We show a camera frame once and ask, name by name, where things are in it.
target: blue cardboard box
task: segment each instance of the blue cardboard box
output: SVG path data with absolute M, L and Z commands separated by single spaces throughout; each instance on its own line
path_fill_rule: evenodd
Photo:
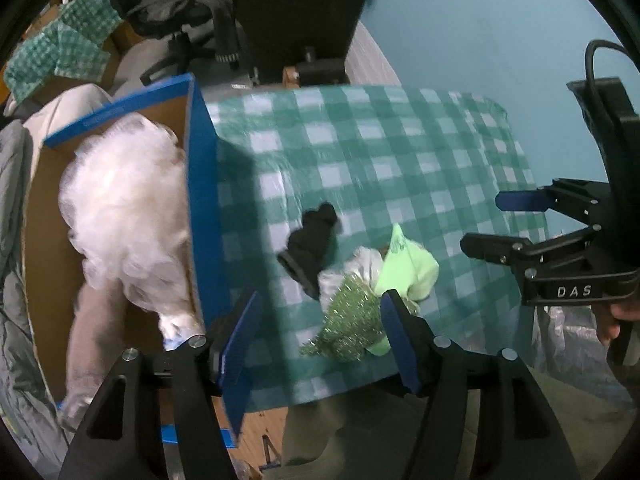
M 72 305 L 84 282 L 82 256 L 69 242 L 68 226 L 58 208 L 60 177 L 85 138 L 103 133 L 114 120 L 131 112 L 169 127 L 186 151 L 191 227 L 188 274 L 194 309 L 201 311 L 205 326 L 231 309 L 218 221 L 216 132 L 193 76 L 178 76 L 70 124 L 47 138 L 40 153 L 25 212 L 24 266 L 36 355 L 55 402 L 65 396 Z M 162 351 L 155 314 L 127 309 L 126 345 L 145 353 Z M 236 414 L 229 418 L 238 430 L 238 407 L 234 409 Z

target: green checkered tablecloth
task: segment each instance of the green checkered tablecloth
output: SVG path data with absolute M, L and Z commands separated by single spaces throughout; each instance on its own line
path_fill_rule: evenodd
M 388 243 L 394 222 L 425 245 L 440 277 L 420 305 L 436 333 L 476 350 L 511 342 L 520 295 L 508 270 L 468 259 L 465 232 L 546 237 L 542 214 L 503 213 L 499 190 L 531 189 L 503 108 L 469 94 L 382 86 L 251 94 L 209 104 L 219 142 L 219 200 L 228 279 L 263 296 L 246 364 L 251 410 L 321 399 L 396 373 L 389 353 L 356 363 L 300 355 L 322 325 L 276 261 L 302 212 L 331 202 L 340 228 L 329 264 Z
M 102 44 L 122 23 L 109 0 L 72 0 L 8 61 L 4 82 L 17 104 L 52 75 L 99 82 L 110 54 Z

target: white fluffy loofah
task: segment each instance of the white fluffy loofah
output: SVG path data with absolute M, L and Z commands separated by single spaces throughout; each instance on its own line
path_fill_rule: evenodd
M 165 346 L 181 342 L 175 320 L 185 338 L 204 333 L 188 297 L 185 163 L 173 132 L 129 114 L 89 137 L 62 177 L 59 204 L 90 286 L 122 280 L 131 303 L 160 315 Z

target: screw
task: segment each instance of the screw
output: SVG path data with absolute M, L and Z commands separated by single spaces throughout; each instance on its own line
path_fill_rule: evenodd
M 127 348 L 123 353 L 122 353 L 122 358 L 125 361 L 133 361 L 133 359 L 135 359 L 136 357 L 138 357 L 138 355 L 140 355 L 140 352 L 138 352 L 137 349 L 135 348 Z
M 502 357 L 507 359 L 507 361 L 515 361 L 518 358 L 518 353 L 511 348 L 502 349 Z
M 437 335 L 433 338 L 433 343 L 438 348 L 449 348 L 451 346 L 451 339 L 445 335 Z
M 194 335 L 189 338 L 189 346 L 191 348 L 200 348 L 207 342 L 207 338 L 203 335 Z

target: human hand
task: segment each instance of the human hand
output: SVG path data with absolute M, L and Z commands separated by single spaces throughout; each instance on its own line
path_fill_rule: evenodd
M 637 294 L 619 303 L 591 305 L 596 317 L 596 334 L 603 345 L 620 335 L 620 321 L 640 321 L 640 296 Z

